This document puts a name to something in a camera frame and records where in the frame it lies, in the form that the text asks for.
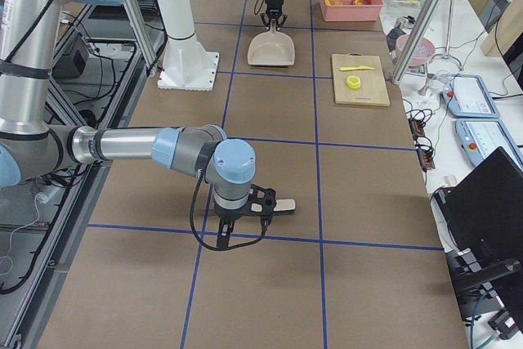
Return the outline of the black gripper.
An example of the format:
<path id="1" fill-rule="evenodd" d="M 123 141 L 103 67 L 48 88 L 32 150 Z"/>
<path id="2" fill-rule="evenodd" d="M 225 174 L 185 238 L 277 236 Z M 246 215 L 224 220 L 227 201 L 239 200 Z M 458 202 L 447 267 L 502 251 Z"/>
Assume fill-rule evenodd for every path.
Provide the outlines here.
<path id="1" fill-rule="evenodd" d="M 230 245 L 230 236 L 234 231 L 234 221 L 243 216 L 260 217 L 272 221 L 275 215 L 276 191 L 255 184 L 250 185 L 247 198 L 238 208 L 227 208 L 225 203 L 215 200 L 214 211 L 221 219 L 217 232 L 217 248 L 226 250 Z"/>
<path id="2" fill-rule="evenodd" d="M 276 30 L 280 31 L 288 19 L 288 15 L 283 13 L 284 0 L 265 0 L 266 12 L 261 13 L 261 22 L 266 29 L 270 28 L 269 18 L 279 18 L 276 21 Z"/>

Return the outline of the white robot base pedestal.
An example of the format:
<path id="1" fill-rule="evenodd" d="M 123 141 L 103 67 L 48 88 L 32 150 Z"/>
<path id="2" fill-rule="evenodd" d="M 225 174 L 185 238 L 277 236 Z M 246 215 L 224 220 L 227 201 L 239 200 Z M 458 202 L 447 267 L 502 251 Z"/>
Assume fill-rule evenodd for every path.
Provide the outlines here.
<path id="1" fill-rule="evenodd" d="M 190 0 L 158 0 L 168 36 L 158 86 L 162 89 L 211 91 L 219 54 L 199 42 Z"/>

